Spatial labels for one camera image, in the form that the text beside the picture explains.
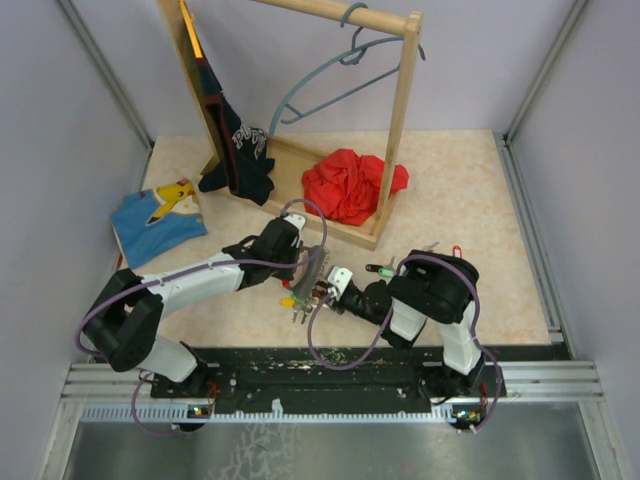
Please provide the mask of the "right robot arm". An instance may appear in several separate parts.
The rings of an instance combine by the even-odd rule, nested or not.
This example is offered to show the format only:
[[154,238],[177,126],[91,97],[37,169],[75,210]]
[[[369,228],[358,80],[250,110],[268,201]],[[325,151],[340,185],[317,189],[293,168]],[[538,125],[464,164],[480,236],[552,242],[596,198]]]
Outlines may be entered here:
[[426,323],[435,322],[448,387],[466,396],[482,383],[482,353],[475,336],[479,278],[476,267],[459,256],[414,249],[387,280],[361,289],[350,270],[334,266],[316,283],[316,291],[332,311],[377,326],[374,340],[396,349],[412,348]]

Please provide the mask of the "grey key organiser plate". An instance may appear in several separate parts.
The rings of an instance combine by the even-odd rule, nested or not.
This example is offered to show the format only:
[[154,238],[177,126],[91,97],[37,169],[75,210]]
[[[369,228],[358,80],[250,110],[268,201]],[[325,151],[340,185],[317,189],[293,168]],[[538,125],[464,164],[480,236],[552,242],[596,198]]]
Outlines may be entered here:
[[294,299],[298,303],[307,303],[312,297],[312,290],[324,273],[324,267],[329,251],[320,245],[306,249],[308,263],[304,266],[302,275],[291,288]]

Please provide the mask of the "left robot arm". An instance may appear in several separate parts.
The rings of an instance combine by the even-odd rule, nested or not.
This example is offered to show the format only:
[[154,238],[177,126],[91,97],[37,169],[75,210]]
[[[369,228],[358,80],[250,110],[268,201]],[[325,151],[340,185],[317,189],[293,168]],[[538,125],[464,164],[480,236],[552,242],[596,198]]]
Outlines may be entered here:
[[182,270],[138,276],[127,268],[113,274],[82,320],[85,336],[116,372],[134,369],[159,374],[184,395],[201,394],[208,373],[182,342],[158,334],[165,317],[206,298],[291,279],[301,249],[306,217],[285,213],[257,236],[222,249]]

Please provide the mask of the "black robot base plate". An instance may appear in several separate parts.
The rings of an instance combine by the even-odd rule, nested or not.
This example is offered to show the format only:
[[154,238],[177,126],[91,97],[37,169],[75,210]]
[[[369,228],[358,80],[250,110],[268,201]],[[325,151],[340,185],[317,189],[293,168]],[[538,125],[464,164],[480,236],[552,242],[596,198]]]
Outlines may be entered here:
[[328,347],[320,361],[302,347],[199,348],[207,368],[196,390],[163,377],[151,383],[154,399],[202,399],[218,414],[267,413],[279,401],[289,415],[360,415],[428,413],[438,402],[460,398],[485,402],[506,394],[490,360],[482,360],[470,376],[444,367],[440,347],[375,349],[359,366],[338,371],[363,349]]

